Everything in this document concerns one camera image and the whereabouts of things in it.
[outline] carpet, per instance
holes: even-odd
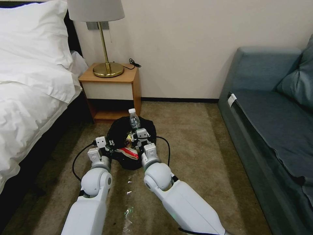
[[[156,126],[171,145],[171,170],[218,213],[224,228],[235,235],[271,234],[217,104],[143,102],[141,116]],[[60,234],[80,191],[71,172],[76,154],[109,124],[69,126],[36,179],[46,194],[26,194],[3,234]],[[157,140],[162,162],[168,149]],[[76,162],[82,176],[90,169],[86,151]],[[143,169],[124,170],[112,162],[113,185],[107,198],[103,234],[183,234],[159,199],[143,183]]]

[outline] white label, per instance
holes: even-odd
[[[230,95],[230,97],[228,98],[228,105],[229,105],[229,107],[232,106],[232,104],[235,102],[236,99],[237,99],[237,97],[234,94]]]

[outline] wooden nightstand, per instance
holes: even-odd
[[[100,78],[93,74],[94,63],[79,78],[93,121],[95,123],[113,122],[128,116],[128,109],[141,110],[141,89],[139,69],[124,69],[124,73],[113,78]]]

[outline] table lamp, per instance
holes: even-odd
[[[100,31],[105,63],[94,67],[94,75],[98,77],[115,77],[124,72],[121,64],[109,62],[105,47],[101,22],[115,21],[125,17],[121,0],[67,0],[71,20],[97,22]]]

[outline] white wall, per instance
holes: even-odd
[[[142,65],[142,96],[218,98],[239,46],[304,48],[313,0],[122,0],[104,32],[111,61]],[[98,31],[75,22],[89,65],[103,62]]]

